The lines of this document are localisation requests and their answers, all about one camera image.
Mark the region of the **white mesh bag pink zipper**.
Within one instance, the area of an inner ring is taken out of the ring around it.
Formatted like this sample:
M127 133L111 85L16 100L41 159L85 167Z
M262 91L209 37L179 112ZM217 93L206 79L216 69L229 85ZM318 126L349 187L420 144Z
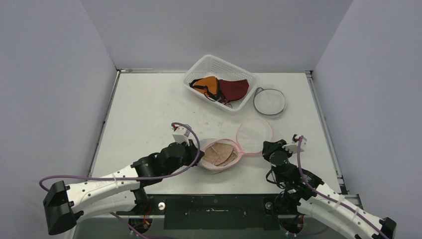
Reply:
M202 159L199 166L209 170L211 173L219 173L236 165L244 156L256 156L262 153L263 142L269 141L274 135L271 124L264 119L248 119L237 129L235 139L230 138L207 138L200 141L201 151L205 150L213 143L227 143L233 145L238 150L238 157L227 166L213 166Z

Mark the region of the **beige bra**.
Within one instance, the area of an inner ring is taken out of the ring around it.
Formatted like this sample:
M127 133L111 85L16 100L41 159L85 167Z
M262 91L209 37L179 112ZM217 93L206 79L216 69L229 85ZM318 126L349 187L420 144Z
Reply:
M238 150L231 144L215 142L206 150L203 161L217 167L227 166L238 157Z

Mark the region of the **white mesh laundry bag blue zipper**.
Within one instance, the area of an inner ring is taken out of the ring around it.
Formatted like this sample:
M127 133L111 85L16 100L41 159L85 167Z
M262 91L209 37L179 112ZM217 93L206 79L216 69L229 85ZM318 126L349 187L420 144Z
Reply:
M268 118L278 118L287 108L287 99L284 93L278 89L256 89L253 98L255 110Z

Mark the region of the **dark red orange bra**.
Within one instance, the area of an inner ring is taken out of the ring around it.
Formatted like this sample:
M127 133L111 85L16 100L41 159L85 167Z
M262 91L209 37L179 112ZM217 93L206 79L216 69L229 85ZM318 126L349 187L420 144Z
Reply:
M218 79L215 76L209 76L193 80L189 83L189 87L212 102L230 105L231 102L241 100L246 96L249 90L249 83L246 79L227 81Z

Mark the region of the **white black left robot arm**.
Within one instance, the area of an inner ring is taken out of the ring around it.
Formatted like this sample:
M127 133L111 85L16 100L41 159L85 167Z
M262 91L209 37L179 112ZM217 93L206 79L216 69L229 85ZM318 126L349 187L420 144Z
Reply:
M53 183L43 200L49 235L64 233L78 221L109 212L145 213L149 202L144 187L161 182L181 167L197 165L204 154L192 140L173 142L107 176L76 184Z

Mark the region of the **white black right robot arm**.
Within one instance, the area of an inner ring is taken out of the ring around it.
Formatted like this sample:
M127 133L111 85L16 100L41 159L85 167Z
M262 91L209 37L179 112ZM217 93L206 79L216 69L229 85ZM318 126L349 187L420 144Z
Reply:
M347 239L392 239L397 224L389 217L374 216L335 192L321 178L301 165L302 135L293 142L265 141L262 156L271 164L269 183L282 193L274 199L273 207L289 214L309 216Z

